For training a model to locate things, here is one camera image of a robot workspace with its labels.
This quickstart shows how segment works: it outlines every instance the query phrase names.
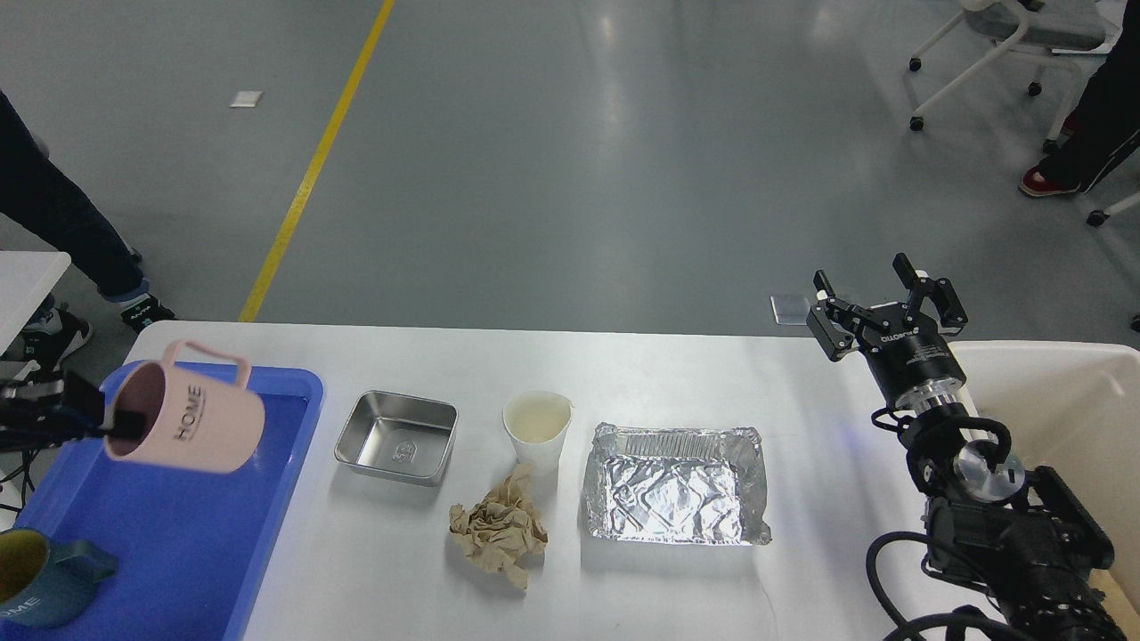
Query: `blue tray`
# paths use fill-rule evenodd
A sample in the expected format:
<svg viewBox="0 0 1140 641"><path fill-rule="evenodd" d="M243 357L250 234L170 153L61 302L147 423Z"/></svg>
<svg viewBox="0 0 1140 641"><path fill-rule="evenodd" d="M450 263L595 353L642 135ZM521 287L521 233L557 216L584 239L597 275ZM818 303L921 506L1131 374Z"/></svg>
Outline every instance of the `blue tray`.
<svg viewBox="0 0 1140 641"><path fill-rule="evenodd" d="M132 363L103 383L108 401ZM179 363L233 381L233 365ZM317 425L324 387L304 370L254 367L266 405L258 449L229 474L115 463L101 440L65 445L16 519L119 557L79 618L54 630L0 623L0 639L236 641L264 575Z"/></svg>

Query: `mug handle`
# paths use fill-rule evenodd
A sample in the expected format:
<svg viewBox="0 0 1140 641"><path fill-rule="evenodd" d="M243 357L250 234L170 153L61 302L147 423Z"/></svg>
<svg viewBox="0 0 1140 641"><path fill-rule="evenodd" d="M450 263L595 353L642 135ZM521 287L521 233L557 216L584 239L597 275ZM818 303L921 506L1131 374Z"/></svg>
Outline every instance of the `mug handle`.
<svg viewBox="0 0 1140 641"><path fill-rule="evenodd" d="M211 349L198 341L192 341L189 339L182 339L180 341L174 341L166 346L166 351L162 355L162 364L164 366L174 366L174 356L178 350L186 346L190 349L196 349L201 352L209 354L210 356L217 356L218 358L226 358L237 363L237 378L234 380L234 384L239 388L245 388L250 382L250 373L253 368L250 366L250 362L242 358L241 356L234 356L233 354L226 354L225 351L218 351L217 349Z"/></svg>
<svg viewBox="0 0 1140 641"><path fill-rule="evenodd" d="M119 559L99 550L90 541L73 541L60 545L57 554L57 566L91 583L99 583L119 569Z"/></svg>

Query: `aluminum foil tray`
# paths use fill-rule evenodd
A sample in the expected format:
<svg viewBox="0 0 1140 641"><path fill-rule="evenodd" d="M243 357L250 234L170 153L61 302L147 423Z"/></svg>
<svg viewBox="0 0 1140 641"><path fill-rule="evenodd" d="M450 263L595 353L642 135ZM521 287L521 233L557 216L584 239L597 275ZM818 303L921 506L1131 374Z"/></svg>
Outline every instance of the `aluminum foil tray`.
<svg viewBox="0 0 1140 641"><path fill-rule="evenodd" d="M586 527L598 538L764 545L767 480L760 436L602 423L586 460Z"/></svg>

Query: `pink mug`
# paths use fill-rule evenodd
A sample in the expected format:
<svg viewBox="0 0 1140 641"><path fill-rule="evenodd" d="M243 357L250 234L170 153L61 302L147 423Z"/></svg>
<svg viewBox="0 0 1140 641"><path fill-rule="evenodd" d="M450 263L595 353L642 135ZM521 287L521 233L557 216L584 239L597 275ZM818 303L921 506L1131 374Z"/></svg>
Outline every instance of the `pink mug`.
<svg viewBox="0 0 1140 641"><path fill-rule="evenodd" d="M182 346L234 360L237 379L227 383L176 366ZM140 363L127 375L107 407L108 424L115 412L141 414L141 438L108 436L104 451L112 461L233 472L253 455L266 423L261 397L245 389L250 373L239 356L190 340L170 343L162 360Z"/></svg>

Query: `office chair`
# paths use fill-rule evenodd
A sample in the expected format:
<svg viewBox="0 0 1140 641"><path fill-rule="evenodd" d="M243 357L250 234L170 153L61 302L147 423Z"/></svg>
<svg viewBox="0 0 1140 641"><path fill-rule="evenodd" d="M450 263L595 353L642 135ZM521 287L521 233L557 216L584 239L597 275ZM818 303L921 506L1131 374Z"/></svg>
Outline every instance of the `office chair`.
<svg viewBox="0 0 1140 641"><path fill-rule="evenodd" d="M962 10L911 55L910 70L922 68L922 55L942 40L960 23L988 39L994 48L978 62L963 71L950 84L943 87L911 114L911 130L921 131L927 111L945 98L963 82L976 75L1001 56L1009 54L1037 65L1029 82L1029 96L1041 94L1041 75L1044 67L1067 71L1070 75L1068 88L1057 108L1052 127L1042 148L1045 153L1057 151L1057 136L1065 117L1084 86L1084 74L1073 60L1056 56L1053 49L1089 51L1105 42L1105 27L1093 0L1044 0L1037 11L1029 11L1017 0L959 0Z"/></svg>

